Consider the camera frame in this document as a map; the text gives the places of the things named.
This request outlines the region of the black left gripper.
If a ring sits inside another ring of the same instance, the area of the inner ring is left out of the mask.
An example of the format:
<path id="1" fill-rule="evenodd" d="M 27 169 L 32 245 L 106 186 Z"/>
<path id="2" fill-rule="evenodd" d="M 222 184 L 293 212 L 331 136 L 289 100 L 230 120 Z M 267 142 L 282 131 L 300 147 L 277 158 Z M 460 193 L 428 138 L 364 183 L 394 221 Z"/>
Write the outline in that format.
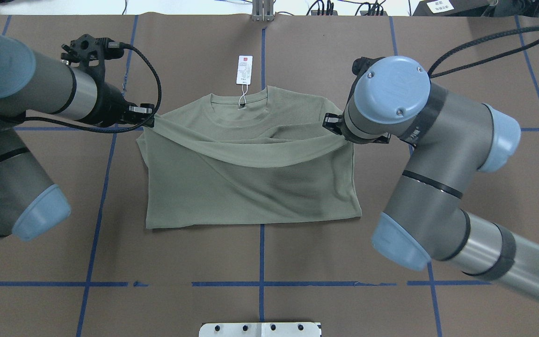
<path id="1" fill-rule="evenodd" d="M 92 110 L 92 125 L 109 127 L 114 124 L 128 124 L 124 118 L 128 112 L 129 114 L 139 116 L 132 118 L 135 128 L 153 128 L 155 123 L 154 117 L 141 116 L 152 114 L 154 108 L 154 104 L 145 103 L 134 105 L 132 102 L 128 102 L 122 96 L 122 92 L 119 89 L 104 82 L 98 87 L 97 101 Z"/>

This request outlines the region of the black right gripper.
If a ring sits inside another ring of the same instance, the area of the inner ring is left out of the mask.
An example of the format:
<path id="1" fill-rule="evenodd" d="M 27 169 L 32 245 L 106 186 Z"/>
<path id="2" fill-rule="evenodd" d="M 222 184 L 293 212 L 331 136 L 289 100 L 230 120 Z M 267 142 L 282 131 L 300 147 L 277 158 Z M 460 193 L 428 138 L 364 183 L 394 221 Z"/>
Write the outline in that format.
<path id="1" fill-rule="evenodd" d="M 351 120 L 349 109 L 345 109 L 342 115 L 326 113 L 322 123 L 323 128 L 338 136 L 343 136 L 347 141 L 355 144 L 389 144 L 390 133 L 380 135 L 362 132 Z"/>

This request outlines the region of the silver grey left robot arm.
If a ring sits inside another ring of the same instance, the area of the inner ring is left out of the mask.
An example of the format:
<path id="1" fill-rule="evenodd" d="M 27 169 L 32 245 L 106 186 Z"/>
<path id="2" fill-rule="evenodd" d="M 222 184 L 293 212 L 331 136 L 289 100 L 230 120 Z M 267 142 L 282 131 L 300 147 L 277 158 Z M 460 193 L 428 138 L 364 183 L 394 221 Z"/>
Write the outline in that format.
<path id="1" fill-rule="evenodd" d="M 154 126 L 162 86 L 150 61 L 131 44 L 84 34 L 53 59 L 0 34 L 0 241 L 30 241 L 71 214 L 71 207 L 15 131 L 43 121 L 86 132 L 115 134 Z M 105 62 L 134 51 L 152 71 L 156 104 L 137 105 L 105 81 Z"/>

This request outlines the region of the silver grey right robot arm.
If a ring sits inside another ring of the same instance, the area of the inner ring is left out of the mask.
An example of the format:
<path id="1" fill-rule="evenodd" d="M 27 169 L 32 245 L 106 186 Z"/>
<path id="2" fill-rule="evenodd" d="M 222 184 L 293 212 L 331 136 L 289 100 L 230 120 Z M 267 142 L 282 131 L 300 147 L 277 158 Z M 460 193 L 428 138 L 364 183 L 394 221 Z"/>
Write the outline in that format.
<path id="1" fill-rule="evenodd" d="M 407 269 L 446 262 L 539 301 L 539 244 L 459 205 L 475 173 L 497 171 L 516 152 L 518 122 L 434 83 L 406 56 L 361 57 L 351 68 L 346 107 L 326 114 L 324 128 L 357 144 L 394 136 L 413 147 L 373 248 Z"/>

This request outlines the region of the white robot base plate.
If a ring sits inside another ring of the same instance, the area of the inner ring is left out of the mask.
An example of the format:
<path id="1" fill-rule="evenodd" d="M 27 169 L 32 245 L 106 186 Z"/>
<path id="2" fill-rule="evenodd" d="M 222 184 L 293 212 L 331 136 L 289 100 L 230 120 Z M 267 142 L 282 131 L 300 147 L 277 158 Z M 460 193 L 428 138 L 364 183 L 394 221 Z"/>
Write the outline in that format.
<path id="1" fill-rule="evenodd" d="M 318 322 L 205 323 L 199 337 L 322 337 Z"/>

